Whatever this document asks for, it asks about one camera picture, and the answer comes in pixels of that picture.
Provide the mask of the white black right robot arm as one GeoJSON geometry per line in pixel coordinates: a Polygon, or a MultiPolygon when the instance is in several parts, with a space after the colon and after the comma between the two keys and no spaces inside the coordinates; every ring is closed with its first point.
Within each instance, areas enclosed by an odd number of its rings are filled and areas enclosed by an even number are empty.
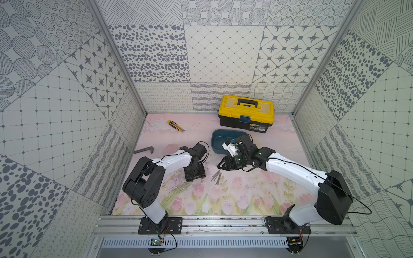
{"type": "Polygon", "coordinates": [[[291,205],[284,214],[289,223],[297,226],[319,220],[332,225],[343,223],[354,197],[340,172],[315,170],[291,161],[268,147],[258,148],[248,134],[227,140],[222,147],[228,155],[218,164],[218,169],[250,172],[259,168],[294,181],[316,196],[317,200],[313,203],[301,207],[291,205]]]}

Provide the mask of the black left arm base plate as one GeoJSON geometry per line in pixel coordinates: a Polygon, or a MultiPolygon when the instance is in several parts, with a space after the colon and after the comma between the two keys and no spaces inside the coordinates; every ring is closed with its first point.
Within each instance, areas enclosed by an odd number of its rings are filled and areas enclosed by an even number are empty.
{"type": "Polygon", "coordinates": [[[182,217],[166,217],[160,223],[155,223],[148,217],[140,220],[138,234],[181,234],[182,231],[182,217]]]}

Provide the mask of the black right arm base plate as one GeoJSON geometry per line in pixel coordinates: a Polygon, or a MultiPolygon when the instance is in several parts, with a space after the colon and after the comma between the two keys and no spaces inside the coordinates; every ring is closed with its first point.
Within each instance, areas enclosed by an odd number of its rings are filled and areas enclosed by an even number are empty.
{"type": "Polygon", "coordinates": [[[310,224],[299,226],[294,223],[289,215],[295,204],[291,205],[282,217],[267,216],[264,218],[264,224],[269,234],[311,234],[310,224]]]}

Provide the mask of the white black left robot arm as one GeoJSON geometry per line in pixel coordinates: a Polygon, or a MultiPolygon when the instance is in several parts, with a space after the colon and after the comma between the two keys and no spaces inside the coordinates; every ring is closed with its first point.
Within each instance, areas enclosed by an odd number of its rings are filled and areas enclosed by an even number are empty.
{"type": "Polygon", "coordinates": [[[209,153],[209,145],[200,141],[192,148],[183,146],[176,153],[159,159],[142,157],[124,182],[122,191],[133,205],[139,206],[151,225],[159,231],[166,230],[168,213],[158,200],[163,178],[181,168],[187,182],[205,178],[204,163],[209,153]]]}

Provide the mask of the teal plastic storage box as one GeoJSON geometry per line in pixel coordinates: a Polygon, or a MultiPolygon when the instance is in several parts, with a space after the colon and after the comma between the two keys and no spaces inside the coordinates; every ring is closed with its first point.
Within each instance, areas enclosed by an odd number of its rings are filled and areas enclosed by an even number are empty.
{"type": "Polygon", "coordinates": [[[244,134],[246,132],[224,129],[215,130],[211,136],[211,146],[214,153],[229,155],[229,152],[223,148],[223,144],[227,140],[235,139],[244,134]]]}

